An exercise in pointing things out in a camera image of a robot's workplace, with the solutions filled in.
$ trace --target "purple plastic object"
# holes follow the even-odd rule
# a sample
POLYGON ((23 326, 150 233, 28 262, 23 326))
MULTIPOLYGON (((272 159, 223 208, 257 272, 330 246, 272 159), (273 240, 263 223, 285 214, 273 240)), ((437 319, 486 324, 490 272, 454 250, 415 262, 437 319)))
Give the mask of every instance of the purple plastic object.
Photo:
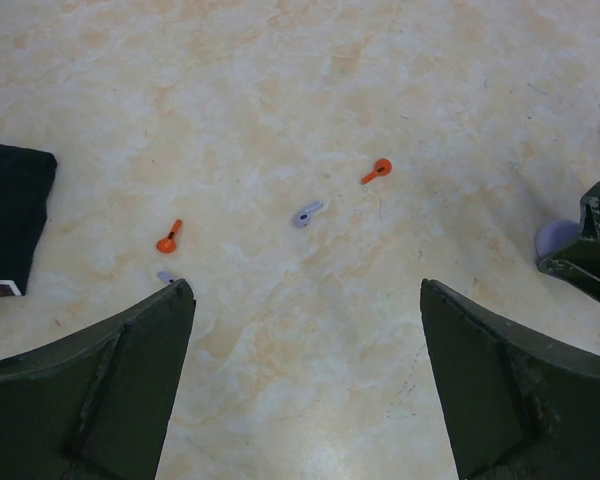
POLYGON ((162 280, 164 283, 169 285, 170 283, 175 282, 178 278, 171 275, 169 272, 158 272, 158 278, 162 280))
POLYGON ((555 220, 540 229, 536 235, 536 253, 543 258, 556 251, 580 231, 580 224, 571 220, 555 220))
POLYGON ((293 224, 296 228, 304 228, 311 223, 311 215, 322 208, 322 202, 313 202, 301 208, 298 213, 293 216, 293 224))

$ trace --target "marble countertop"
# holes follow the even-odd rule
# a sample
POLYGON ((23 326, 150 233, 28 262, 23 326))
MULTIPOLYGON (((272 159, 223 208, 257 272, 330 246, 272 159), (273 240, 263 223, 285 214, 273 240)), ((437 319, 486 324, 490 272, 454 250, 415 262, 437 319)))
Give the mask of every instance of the marble countertop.
POLYGON ((600 354, 533 248, 600 181, 599 101, 600 1, 2 0, 0 143, 59 168, 0 359, 168 270, 199 303, 159 480, 457 478, 420 282, 600 354))

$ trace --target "black cloth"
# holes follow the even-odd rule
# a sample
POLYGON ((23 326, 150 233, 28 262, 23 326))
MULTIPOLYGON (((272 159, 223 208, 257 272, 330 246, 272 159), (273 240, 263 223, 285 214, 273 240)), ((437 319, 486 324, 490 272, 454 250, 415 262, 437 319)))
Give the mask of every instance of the black cloth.
POLYGON ((56 166, 50 153, 0 145, 0 280, 14 281, 23 295, 56 166))

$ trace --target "orange plastic object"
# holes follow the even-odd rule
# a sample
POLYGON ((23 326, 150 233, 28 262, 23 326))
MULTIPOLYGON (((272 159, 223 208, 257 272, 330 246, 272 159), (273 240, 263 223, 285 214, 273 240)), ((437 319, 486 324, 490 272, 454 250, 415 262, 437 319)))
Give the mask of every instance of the orange plastic object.
POLYGON ((171 252, 175 251, 176 248, 178 248, 178 246, 176 245, 175 236, 176 236, 176 233, 178 233, 178 230, 180 230, 181 226, 182 226, 182 220, 180 220, 180 219, 176 220, 176 223, 174 223, 173 227, 171 227, 171 231, 169 232, 169 235, 167 235, 162 240, 160 240, 158 243, 156 243, 156 248, 160 252, 171 253, 171 252))
POLYGON ((381 158, 376 162, 373 172, 371 172, 369 175, 362 179, 362 184, 364 185, 366 183, 369 183, 371 180, 378 176, 384 177, 385 175, 389 175, 389 173, 391 173, 392 168, 393 165, 391 165, 391 162, 389 160, 387 160, 386 158, 381 158))

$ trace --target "marble surface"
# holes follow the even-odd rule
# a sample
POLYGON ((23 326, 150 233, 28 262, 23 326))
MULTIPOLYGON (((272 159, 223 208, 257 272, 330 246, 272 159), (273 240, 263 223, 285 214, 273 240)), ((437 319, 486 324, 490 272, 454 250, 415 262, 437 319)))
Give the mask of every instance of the marble surface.
POLYGON ((599 101, 600 0, 0 0, 0 142, 60 164, 0 359, 166 269, 199 304, 159 480, 457 478, 420 281, 600 354, 533 262, 600 181, 599 101))

